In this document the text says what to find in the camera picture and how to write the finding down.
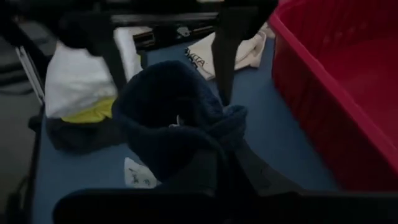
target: folded clothing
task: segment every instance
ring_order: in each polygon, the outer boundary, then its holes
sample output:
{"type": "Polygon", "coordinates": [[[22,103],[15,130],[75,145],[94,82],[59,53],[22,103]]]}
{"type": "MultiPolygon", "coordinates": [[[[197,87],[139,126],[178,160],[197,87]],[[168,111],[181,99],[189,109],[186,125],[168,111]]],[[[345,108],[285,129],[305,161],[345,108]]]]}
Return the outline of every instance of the folded clothing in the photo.
{"type": "Polygon", "coordinates": [[[119,126],[110,118],[85,124],[48,118],[45,125],[54,148],[72,154],[87,154],[126,142],[119,126]]]}
{"type": "MultiPolygon", "coordinates": [[[[260,66],[267,34],[272,35],[272,31],[265,23],[253,38],[241,42],[236,52],[235,70],[247,66],[256,68],[260,66]]],[[[206,80],[215,77],[213,54],[211,52],[211,44],[214,38],[215,33],[212,33],[185,49],[185,55],[206,80]]]]}
{"type": "Polygon", "coordinates": [[[134,76],[112,111],[131,150],[161,182],[197,149],[236,149],[246,129],[245,107],[223,108],[202,76],[174,61],[134,76]]]}
{"type": "MultiPolygon", "coordinates": [[[[132,39],[133,31],[131,27],[114,31],[127,80],[142,70],[132,39]]],[[[57,44],[45,81],[45,114],[48,118],[77,114],[103,98],[116,95],[103,58],[94,57],[85,49],[57,44]]]]}

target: blue table surface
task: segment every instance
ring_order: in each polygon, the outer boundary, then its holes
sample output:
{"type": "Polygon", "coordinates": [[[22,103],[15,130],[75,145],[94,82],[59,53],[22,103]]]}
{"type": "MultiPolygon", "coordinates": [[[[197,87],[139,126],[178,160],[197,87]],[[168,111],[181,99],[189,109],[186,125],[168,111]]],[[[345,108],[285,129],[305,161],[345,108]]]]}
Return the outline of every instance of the blue table surface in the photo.
{"type": "MultiPolygon", "coordinates": [[[[148,63],[179,60],[192,67],[184,56],[184,49],[188,45],[149,52],[148,63]]],[[[246,140],[258,156],[303,188],[336,191],[338,186],[330,171],[312,149],[298,122],[274,88],[271,78],[273,51],[274,41],[268,40],[261,66],[258,69],[240,70],[234,79],[231,104],[247,106],[249,111],[246,140]]],[[[216,94],[215,83],[209,82],[209,85],[216,94]]],[[[34,186],[32,223],[52,223],[55,204],[76,190],[126,188],[125,157],[140,162],[125,144],[85,156],[56,151],[43,128],[34,186]]]]}

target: red basket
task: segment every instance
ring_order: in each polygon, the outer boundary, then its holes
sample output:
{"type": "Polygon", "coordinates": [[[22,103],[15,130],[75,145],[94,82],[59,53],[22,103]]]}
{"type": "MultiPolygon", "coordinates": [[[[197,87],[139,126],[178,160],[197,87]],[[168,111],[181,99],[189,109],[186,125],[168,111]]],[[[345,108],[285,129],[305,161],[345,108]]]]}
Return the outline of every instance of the red basket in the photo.
{"type": "Polygon", "coordinates": [[[290,0],[272,76],[348,190],[398,190],[398,0],[290,0]]]}

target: navy fabric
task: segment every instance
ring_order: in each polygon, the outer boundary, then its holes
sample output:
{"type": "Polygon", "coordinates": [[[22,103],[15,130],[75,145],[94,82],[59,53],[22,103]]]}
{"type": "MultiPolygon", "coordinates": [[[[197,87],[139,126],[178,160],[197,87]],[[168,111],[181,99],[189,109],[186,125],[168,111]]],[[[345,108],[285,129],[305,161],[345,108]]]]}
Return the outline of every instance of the navy fabric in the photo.
{"type": "Polygon", "coordinates": [[[113,105],[129,147],[160,181],[187,165],[197,149],[240,147],[246,115],[243,106],[224,109],[206,80],[178,61],[134,76],[113,105]],[[177,116],[183,125],[171,126],[177,116]]]}
{"type": "Polygon", "coordinates": [[[118,125],[109,118],[97,123],[81,124],[47,118],[45,128],[54,148],[70,154],[89,154],[126,142],[118,125]]]}

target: black metal frame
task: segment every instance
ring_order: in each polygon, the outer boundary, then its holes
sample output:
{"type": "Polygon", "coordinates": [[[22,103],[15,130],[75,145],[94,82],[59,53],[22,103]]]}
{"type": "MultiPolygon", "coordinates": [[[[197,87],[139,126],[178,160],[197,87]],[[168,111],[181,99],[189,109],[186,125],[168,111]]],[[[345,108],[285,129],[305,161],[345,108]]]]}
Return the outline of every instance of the black metal frame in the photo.
{"type": "Polygon", "coordinates": [[[35,181],[37,176],[37,166],[39,163],[40,155],[40,144],[42,138],[42,120],[43,120],[44,106],[41,107],[40,113],[33,116],[29,120],[28,127],[35,132],[35,141],[33,146],[33,153],[30,159],[30,169],[27,181],[27,190],[25,200],[23,204],[23,211],[26,217],[26,223],[31,222],[32,218],[32,207],[34,199],[35,181]]]}
{"type": "Polygon", "coordinates": [[[35,68],[38,71],[38,78],[41,83],[45,82],[45,74],[50,59],[45,56],[38,46],[28,37],[28,35],[14,22],[7,14],[0,12],[0,35],[14,47],[24,47],[29,53],[35,68]]]}

